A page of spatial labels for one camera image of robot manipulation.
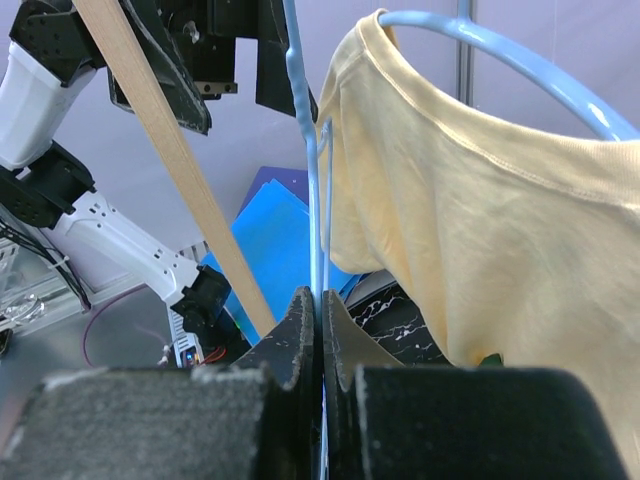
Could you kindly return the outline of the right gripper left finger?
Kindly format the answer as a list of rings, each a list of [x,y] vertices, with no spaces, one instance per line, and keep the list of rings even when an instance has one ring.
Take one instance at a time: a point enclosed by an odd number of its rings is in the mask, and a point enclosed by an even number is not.
[[[230,366],[76,370],[28,397],[1,454],[5,479],[311,479],[314,302]]]

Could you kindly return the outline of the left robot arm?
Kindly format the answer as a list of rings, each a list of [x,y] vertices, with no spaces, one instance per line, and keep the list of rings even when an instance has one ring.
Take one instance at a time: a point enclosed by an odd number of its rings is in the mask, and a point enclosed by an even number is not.
[[[234,93],[236,42],[258,43],[255,101],[293,115],[280,1],[125,1],[122,9],[177,123],[207,134],[207,102]],[[109,206],[87,167],[54,140],[106,62],[69,1],[25,1],[10,30],[1,83],[1,203],[18,220],[80,239],[129,269],[212,349],[231,287],[224,275],[166,250]]]

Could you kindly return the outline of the cream yellow t shirt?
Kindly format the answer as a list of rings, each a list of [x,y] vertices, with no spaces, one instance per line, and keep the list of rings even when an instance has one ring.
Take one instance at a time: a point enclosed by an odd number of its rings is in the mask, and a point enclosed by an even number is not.
[[[321,228],[348,273],[389,271],[444,356],[567,370],[639,475],[639,144],[470,108],[379,14],[337,46],[319,102]]]

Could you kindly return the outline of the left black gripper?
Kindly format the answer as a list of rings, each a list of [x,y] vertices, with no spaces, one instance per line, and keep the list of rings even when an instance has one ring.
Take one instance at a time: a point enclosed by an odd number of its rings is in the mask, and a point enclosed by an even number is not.
[[[155,1],[124,0],[120,6],[181,127],[208,134],[212,119],[203,97],[238,91],[236,40],[257,34],[256,103],[295,116],[281,0],[166,1],[164,24]]]

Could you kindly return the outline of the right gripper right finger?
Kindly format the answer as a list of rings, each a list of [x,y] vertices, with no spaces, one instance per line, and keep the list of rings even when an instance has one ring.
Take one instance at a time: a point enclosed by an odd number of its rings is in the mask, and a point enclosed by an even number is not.
[[[586,387],[554,369],[408,367],[323,298],[332,479],[623,479]]]

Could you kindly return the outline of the green and white t shirt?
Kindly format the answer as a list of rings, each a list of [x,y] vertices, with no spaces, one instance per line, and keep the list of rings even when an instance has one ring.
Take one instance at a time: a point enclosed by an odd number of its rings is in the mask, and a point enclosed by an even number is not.
[[[479,364],[480,367],[503,367],[503,358],[499,353],[491,354],[485,357]]]

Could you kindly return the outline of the light blue wire hanger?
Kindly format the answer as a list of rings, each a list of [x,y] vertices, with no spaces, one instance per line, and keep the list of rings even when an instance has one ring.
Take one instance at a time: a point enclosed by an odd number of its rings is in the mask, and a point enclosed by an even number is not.
[[[309,86],[304,68],[295,1],[285,0],[283,8],[289,38],[289,48],[286,52],[287,73],[293,94],[295,118],[306,145],[309,187],[310,288],[314,299],[320,300],[323,292],[324,259],[321,247],[317,136],[312,119]]]

